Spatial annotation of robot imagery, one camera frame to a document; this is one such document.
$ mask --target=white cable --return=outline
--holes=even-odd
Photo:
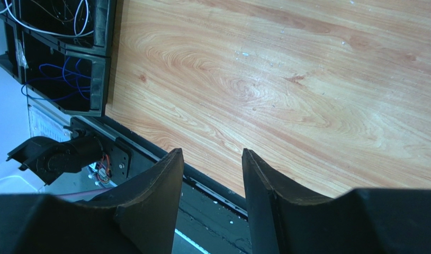
[[[5,12],[7,11],[7,9],[9,9],[9,8],[10,8],[10,6],[12,6],[12,3],[10,3],[10,5],[9,5],[8,7],[6,7],[6,9],[4,9],[4,10],[0,11],[0,14],[5,13]]]
[[[53,32],[48,32],[48,31],[44,31],[44,30],[40,30],[40,29],[36,29],[36,28],[32,28],[32,27],[30,27],[30,26],[25,25],[25,24],[24,24],[24,23],[22,23],[21,21],[19,21],[19,20],[18,20],[18,19],[13,15],[12,11],[10,10],[10,8],[9,8],[10,4],[8,4],[7,0],[4,0],[4,2],[5,2],[5,4],[6,4],[6,6],[7,6],[6,10],[7,10],[7,12],[10,14],[10,16],[12,16],[13,20],[15,20],[18,24],[20,24],[20,25],[24,26],[25,28],[30,29],[30,30],[32,30],[32,31],[36,31],[36,32],[39,32],[39,33],[46,33],[46,34],[56,35],[56,36],[60,36],[60,37],[64,37],[64,38],[84,37],[84,36],[87,36],[87,35],[89,35],[89,34],[92,34],[92,33],[93,33],[93,31],[90,31],[90,32],[88,32],[88,33],[80,34],[80,35],[76,36],[76,35],[67,35],[67,34],[53,33]]]
[[[77,16],[79,14],[79,10],[81,9],[81,5],[83,4],[83,2],[85,2],[85,7],[86,7],[86,13],[87,13],[87,15],[85,15],[85,23],[84,23],[84,26],[83,26],[82,30],[79,33],[77,33],[76,32],[76,20],[78,19]],[[75,30],[75,35],[76,36],[80,36],[84,32],[85,28],[87,27],[89,11],[90,10],[88,9],[88,0],[81,0],[81,2],[79,2],[78,8],[76,9],[75,21],[73,22],[73,29]]]

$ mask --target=wooden tabletop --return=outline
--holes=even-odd
[[[431,0],[119,0],[106,114],[244,196],[431,188]]]

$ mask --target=wooden table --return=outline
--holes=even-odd
[[[119,0],[106,113],[244,196],[431,188],[431,0]]]

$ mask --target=light blue wall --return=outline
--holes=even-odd
[[[0,19],[0,55],[6,50],[4,22]],[[0,164],[7,153],[30,137],[26,97],[21,85],[0,68]]]

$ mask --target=thin brown wire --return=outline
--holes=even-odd
[[[46,13],[48,13],[51,17],[53,17],[53,18],[55,18],[56,20],[58,20],[58,21],[60,21],[60,22],[64,22],[64,23],[66,23],[66,22],[71,22],[71,21],[73,21],[73,20],[75,20],[75,17],[73,16],[73,18],[71,19],[71,20],[61,20],[61,19],[59,19],[58,17],[56,17],[56,16],[54,16],[52,13],[50,13],[47,9],[45,9],[45,7],[43,7],[41,4],[39,4],[39,3],[37,3],[36,1],[34,1],[34,0],[31,0],[31,2],[33,2],[33,3],[35,3],[35,4],[37,4],[40,8],[42,8]]]

